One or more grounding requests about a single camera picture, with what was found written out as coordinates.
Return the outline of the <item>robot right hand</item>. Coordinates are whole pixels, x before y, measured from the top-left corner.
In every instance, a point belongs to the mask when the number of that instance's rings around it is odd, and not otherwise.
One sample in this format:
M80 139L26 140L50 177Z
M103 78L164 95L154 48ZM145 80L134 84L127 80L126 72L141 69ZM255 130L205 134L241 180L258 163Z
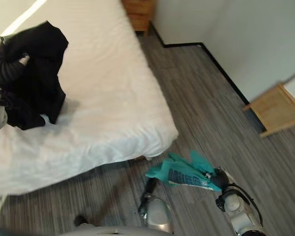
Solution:
M207 178L207 186L213 191L223 192L229 183L228 177L225 171L221 168L215 168L213 173L205 173Z

